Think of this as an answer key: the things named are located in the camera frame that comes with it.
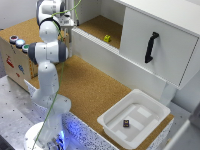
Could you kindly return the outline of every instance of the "power socket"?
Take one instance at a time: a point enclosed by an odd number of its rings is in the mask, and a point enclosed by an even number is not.
[[[189,118],[190,122],[200,128],[200,103]]]

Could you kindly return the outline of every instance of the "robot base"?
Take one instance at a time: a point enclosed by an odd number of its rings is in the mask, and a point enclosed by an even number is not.
[[[33,145],[35,143],[35,138],[36,138],[38,132],[40,131],[40,129],[42,128],[42,125],[43,125],[43,122],[35,124],[26,132],[25,137],[24,137],[24,150],[32,150],[33,149]],[[65,149],[68,147],[68,145],[69,145],[69,139],[65,140]],[[34,150],[49,150],[49,147],[46,146],[46,147],[42,148],[41,145],[39,145],[39,142],[37,142],[35,144]]]

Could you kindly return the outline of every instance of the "black handle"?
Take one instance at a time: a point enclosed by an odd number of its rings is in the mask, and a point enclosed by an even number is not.
[[[153,44],[154,44],[154,39],[156,39],[157,37],[159,37],[159,34],[156,32],[153,32],[153,35],[151,36],[151,38],[149,40],[147,52],[146,52],[146,56],[145,56],[146,64],[153,60],[153,57],[151,56],[151,52],[152,52],[152,48],[153,48]]]

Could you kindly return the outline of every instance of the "white plastic tray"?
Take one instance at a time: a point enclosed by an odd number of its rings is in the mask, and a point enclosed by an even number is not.
[[[133,90],[101,115],[98,122],[122,147],[136,149],[169,113],[166,106],[140,90]],[[124,120],[129,120],[129,127],[123,127]]]

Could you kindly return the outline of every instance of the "white cabinet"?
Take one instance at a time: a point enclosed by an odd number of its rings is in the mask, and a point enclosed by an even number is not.
[[[153,32],[153,59],[145,63]],[[120,54],[154,74],[179,86],[195,49],[198,37],[163,23],[136,10],[126,8]]]

